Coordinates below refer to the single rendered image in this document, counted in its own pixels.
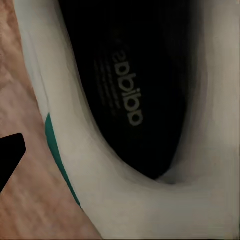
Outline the gym shoe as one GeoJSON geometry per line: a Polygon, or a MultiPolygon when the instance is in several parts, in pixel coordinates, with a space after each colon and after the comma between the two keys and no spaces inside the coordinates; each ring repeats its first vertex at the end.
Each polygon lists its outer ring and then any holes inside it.
{"type": "Polygon", "coordinates": [[[49,149],[103,240],[240,240],[240,0],[13,0],[49,149]]]}

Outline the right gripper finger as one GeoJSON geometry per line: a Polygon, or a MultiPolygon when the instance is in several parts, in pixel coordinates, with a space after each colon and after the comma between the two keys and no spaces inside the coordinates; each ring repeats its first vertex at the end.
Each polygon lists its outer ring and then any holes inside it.
{"type": "Polygon", "coordinates": [[[21,133],[0,138],[0,193],[26,153],[21,133]]]}

